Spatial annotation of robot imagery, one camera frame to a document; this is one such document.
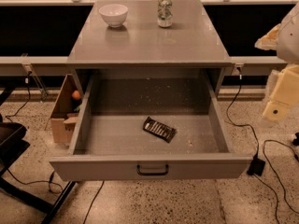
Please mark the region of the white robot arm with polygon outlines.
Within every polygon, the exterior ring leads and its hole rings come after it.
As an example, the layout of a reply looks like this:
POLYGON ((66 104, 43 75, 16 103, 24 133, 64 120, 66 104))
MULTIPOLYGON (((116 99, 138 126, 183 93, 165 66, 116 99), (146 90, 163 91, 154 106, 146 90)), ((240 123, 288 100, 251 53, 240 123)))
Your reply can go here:
POLYGON ((278 58, 287 63, 281 72, 268 79, 270 94, 262 113, 264 122, 278 122, 299 104, 299 3, 254 47, 275 50, 278 58))

